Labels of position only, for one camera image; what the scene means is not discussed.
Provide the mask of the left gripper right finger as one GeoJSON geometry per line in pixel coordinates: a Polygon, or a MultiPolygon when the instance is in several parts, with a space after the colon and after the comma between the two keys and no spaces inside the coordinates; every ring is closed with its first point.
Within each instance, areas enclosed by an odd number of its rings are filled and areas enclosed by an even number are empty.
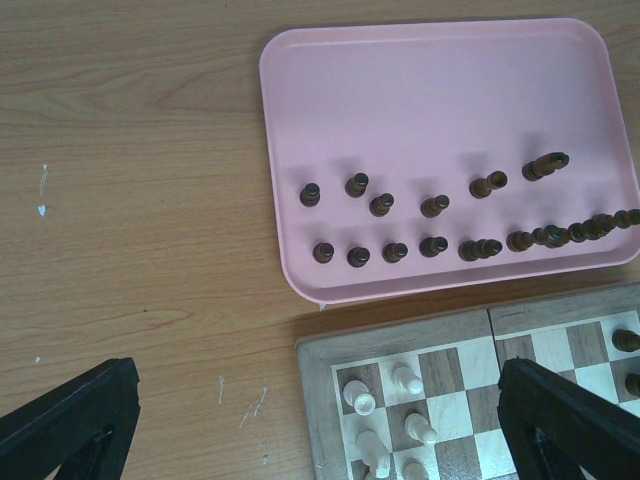
{"type": "Polygon", "coordinates": [[[525,358],[504,362],[497,414],[521,479],[637,479],[639,418],[525,358]]]}

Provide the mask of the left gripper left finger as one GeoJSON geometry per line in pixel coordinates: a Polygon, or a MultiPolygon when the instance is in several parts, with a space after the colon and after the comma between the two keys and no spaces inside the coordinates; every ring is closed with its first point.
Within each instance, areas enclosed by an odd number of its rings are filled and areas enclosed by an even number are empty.
{"type": "Polygon", "coordinates": [[[132,358],[109,359],[1,418],[3,479],[119,479],[140,415],[132,358]]]}

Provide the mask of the dark knight chess piece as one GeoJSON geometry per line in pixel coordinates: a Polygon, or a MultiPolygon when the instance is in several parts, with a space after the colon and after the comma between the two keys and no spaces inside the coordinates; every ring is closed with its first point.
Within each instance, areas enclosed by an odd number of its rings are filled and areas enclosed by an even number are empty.
{"type": "Polygon", "coordinates": [[[624,386],[626,391],[635,397],[640,397],[640,375],[629,373],[625,377],[624,386]]]}

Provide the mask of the dark rook chess piece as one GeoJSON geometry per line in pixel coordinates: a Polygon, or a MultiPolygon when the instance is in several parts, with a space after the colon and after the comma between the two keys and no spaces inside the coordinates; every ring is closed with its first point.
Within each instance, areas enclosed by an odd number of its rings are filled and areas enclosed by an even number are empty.
{"type": "Polygon", "coordinates": [[[622,352],[635,352],[640,349],[640,335],[626,329],[617,329],[612,335],[614,347],[622,352]]]}

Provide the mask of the dark queen chess piece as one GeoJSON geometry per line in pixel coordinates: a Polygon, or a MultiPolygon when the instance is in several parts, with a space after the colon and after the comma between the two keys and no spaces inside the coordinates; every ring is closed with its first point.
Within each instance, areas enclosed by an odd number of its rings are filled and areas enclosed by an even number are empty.
{"type": "Polygon", "coordinates": [[[511,251],[524,252],[534,245],[559,248],[569,242],[569,237],[565,229],[549,224],[545,227],[538,227],[531,232],[512,232],[508,235],[506,242],[511,251]]]}

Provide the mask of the dark bishop chess piece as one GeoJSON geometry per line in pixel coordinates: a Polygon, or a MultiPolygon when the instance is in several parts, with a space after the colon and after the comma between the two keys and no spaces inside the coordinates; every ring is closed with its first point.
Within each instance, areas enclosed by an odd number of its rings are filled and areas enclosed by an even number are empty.
{"type": "Polygon", "coordinates": [[[576,243],[598,240],[615,229],[628,229],[639,224],[639,210],[619,210],[613,215],[597,214],[582,223],[568,227],[569,239],[576,243]]]}

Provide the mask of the dark king chess piece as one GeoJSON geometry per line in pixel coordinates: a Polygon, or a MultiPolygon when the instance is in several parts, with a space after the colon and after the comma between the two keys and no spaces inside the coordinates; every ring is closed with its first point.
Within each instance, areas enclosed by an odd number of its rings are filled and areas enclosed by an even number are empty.
{"type": "Polygon", "coordinates": [[[551,152],[525,164],[522,168],[522,174],[528,181],[538,181],[556,170],[566,167],[569,161],[570,157],[566,153],[551,152]]]}

